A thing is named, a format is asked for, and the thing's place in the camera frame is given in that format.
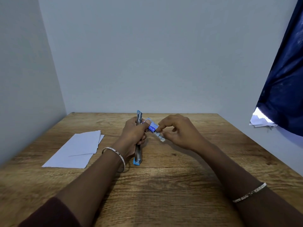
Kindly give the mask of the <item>maroon sleeve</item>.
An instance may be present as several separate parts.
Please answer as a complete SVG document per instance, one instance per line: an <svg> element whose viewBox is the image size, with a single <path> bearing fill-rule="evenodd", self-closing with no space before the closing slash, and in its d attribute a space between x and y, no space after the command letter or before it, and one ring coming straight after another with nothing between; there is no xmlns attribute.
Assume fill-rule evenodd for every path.
<svg viewBox="0 0 303 227"><path fill-rule="evenodd" d="M52 197L18 227L81 227L81 225L62 201Z"/></svg>

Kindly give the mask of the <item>large white paper sheet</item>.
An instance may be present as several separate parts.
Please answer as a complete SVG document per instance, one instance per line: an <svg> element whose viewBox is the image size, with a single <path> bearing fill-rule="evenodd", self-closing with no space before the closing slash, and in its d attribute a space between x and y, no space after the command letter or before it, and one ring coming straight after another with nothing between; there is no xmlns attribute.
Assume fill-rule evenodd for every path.
<svg viewBox="0 0 303 227"><path fill-rule="evenodd" d="M98 144L103 138L104 135L101 134ZM42 167L85 168L94 154L69 156L69 144L70 139Z"/></svg>

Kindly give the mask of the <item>person's left hand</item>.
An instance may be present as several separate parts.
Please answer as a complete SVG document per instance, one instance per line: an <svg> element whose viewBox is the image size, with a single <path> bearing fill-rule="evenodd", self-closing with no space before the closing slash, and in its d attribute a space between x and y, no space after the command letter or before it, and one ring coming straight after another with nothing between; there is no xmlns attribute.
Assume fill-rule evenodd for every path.
<svg viewBox="0 0 303 227"><path fill-rule="evenodd" d="M115 144L115 149L123 156L128 158L135 152L136 144L144 144L147 135L147 130L141 128L141 124L136 126L136 117L126 121L122 134Z"/></svg>

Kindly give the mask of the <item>person's right hand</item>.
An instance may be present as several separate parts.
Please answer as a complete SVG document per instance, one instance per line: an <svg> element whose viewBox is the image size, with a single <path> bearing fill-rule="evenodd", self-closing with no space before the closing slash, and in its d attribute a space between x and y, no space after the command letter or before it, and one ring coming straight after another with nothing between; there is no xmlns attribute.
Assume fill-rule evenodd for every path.
<svg viewBox="0 0 303 227"><path fill-rule="evenodd" d="M211 147L207 141L196 129L188 117L180 114L169 115L159 122L156 132L172 131L175 133L173 144L195 153L202 154Z"/></svg>

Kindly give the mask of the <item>silver bangle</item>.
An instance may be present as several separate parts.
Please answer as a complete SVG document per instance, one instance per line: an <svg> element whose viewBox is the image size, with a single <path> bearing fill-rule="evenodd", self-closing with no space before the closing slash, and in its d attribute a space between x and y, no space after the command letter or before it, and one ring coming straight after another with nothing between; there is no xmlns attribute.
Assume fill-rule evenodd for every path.
<svg viewBox="0 0 303 227"><path fill-rule="evenodd" d="M105 148L103 148L101 154L103 154L104 151L107 150L107 149L109 149L109 150L115 152L115 153L121 158L121 161L123 162L123 170L118 171L118 173L124 172L124 170L126 169L126 162L125 162L123 156L122 156L117 150L115 150L115 149L112 148L112 147L105 147Z"/></svg>

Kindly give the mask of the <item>blue metal stapler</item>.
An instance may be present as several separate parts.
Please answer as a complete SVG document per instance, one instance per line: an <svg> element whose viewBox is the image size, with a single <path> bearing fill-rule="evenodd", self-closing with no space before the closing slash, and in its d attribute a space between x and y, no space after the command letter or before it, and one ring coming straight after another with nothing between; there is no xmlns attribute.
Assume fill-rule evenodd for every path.
<svg viewBox="0 0 303 227"><path fill-rule="evenodd" d="M141 123L142 123L142 112L137 110L136 126L138 126ZM139 166L141 164L141 162L142 162L142 148L141 148L141 145L136 144L133 164L135 166Z"/></svg>

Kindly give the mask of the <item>pile of white papers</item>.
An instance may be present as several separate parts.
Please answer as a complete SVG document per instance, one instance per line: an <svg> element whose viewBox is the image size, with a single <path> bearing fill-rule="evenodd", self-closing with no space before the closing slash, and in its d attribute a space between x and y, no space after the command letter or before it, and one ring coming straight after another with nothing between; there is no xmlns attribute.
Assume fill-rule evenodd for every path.
<svg viewBox="0 0 303 227"><path fill-rule="evenodd" d="M249 125L254 127L277 127L272 120L270 120L261 110L256 107L255 111L252 114Z"/></svg>

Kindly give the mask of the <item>person's right forearm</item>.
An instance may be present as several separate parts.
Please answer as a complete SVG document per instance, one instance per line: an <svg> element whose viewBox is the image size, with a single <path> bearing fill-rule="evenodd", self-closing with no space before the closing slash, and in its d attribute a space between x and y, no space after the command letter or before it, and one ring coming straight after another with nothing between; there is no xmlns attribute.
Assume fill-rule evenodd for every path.
<svg viewBox="0 0 303 227"><path fill-rule="evenodd" d="M198 154L214 171L247 227L303 227L303 214L217 146Z"/></svg>

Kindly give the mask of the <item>small white paper sheet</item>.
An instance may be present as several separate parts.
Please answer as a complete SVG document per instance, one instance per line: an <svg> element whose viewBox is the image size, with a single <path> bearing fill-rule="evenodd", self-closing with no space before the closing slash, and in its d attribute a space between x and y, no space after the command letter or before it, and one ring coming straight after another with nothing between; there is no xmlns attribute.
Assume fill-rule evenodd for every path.
<svg viewBox="0 0 303 227"><path fill-rule="evenodd" d="M70 139L69 156L95 154L97 152L100 135L100 130L74 134Z"/></svg>

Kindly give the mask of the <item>blue staple box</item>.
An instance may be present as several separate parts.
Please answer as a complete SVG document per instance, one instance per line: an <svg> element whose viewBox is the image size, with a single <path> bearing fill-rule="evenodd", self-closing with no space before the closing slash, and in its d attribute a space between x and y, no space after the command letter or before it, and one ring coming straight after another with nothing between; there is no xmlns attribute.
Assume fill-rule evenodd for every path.
<svg viewBox="0 0 303 227"><path fill-rule="evenodd" d="M155 133L156 130L157 130L157 128L158 128L158 125L156 123L154 123L150 118L147 118L145 120L145 122L147 122L147 121L151 122L150 125L149 125L149 127L148 127L148 131L150 131L152 133Z"/></svg>

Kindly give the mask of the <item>person's left forearm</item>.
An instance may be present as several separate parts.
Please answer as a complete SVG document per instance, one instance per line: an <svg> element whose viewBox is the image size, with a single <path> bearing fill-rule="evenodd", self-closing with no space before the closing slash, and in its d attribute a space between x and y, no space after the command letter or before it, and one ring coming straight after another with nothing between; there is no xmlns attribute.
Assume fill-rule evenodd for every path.
<svg viewBox="0 0 303 227"><path fill-rule="evenodd" d="M56 195L74 214L81 227L90 227L93 223L95 213L122 164L121 158L107 149Z"/></svg>

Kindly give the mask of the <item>dark blue curtain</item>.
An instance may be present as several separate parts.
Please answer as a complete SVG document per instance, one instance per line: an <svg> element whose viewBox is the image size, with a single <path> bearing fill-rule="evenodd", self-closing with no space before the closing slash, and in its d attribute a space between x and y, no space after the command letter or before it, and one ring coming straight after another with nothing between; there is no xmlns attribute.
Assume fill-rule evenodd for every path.
<svg viewBox="0 0 303 227"><path fill-rule="evenodd" d="M303 137L303 0L298 0L256 107Z"/></svg>

